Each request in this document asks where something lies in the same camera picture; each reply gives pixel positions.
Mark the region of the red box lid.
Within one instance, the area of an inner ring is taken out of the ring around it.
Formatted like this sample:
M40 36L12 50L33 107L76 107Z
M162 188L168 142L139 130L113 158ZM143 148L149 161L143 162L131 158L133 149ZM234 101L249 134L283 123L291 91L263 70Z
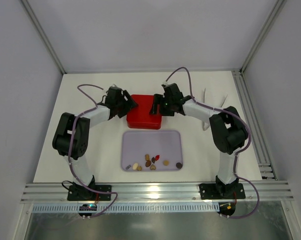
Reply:
M153 95L133 94L132 98L137 103L137 107L133 108L126 115L127 121L132 122L159 122L162 121L160 114L150 115L150 110L153 103Z

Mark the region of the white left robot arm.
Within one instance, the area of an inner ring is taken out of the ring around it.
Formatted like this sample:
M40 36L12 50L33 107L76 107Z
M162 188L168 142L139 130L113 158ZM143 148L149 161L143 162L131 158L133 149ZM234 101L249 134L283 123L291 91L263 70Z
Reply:
M126 116L138 104L127 90L112 85L106 90L100 102L85 92L83 87L93 87L103 90L93 84L80 84L77 89L93 103L93 108L78 115L65 112L61 115L55 131L52 147L59 155L67 160L68 167L73 175L72 193L91 195L95 190L95 177L89 170L84 158L89 145L90 129L111 120L114 117Z

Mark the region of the red chocolate box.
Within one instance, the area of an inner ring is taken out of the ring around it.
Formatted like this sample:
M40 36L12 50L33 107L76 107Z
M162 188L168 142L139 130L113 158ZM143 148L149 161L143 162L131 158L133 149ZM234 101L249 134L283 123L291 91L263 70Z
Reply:
M130 129L144 129L144 130L159 130L162 126L161 121L127 121L127 126Z

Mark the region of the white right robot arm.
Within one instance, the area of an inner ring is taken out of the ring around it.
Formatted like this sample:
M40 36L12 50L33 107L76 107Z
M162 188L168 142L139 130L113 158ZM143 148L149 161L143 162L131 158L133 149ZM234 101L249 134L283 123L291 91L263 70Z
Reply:
M232 194L239 184L237 163L246 140L251 137L245 122L233 106L215 108L187 95L184 96L176 83L162 85L164 93L153 96L150 114L166 117L175 114L193 117L209 124L215 147L220 152L219 169L215 177L215 191L225 197Z

